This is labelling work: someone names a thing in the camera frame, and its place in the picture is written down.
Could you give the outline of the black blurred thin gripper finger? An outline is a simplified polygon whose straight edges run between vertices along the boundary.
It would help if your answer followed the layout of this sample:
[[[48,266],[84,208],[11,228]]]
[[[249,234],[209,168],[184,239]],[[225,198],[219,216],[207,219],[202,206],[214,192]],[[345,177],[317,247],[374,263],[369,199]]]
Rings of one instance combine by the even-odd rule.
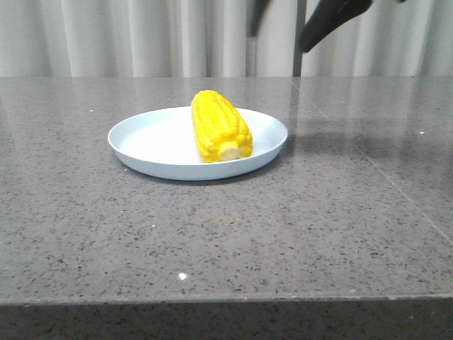
[[[265,15],[270,0],[252,0],[249,1],[250,13],[247,20],[247,36],[254,38],[258,35],[262,19]]]

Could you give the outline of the black blurred wide gripper finger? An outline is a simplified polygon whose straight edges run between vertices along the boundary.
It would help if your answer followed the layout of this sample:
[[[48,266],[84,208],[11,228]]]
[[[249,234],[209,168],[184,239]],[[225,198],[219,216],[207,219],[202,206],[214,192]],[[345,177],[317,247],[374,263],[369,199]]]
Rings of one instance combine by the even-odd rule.
[[[363,14],[371,5],[370,0],[320,1],[299,36],[300,51],[309,52],[336,28]]]

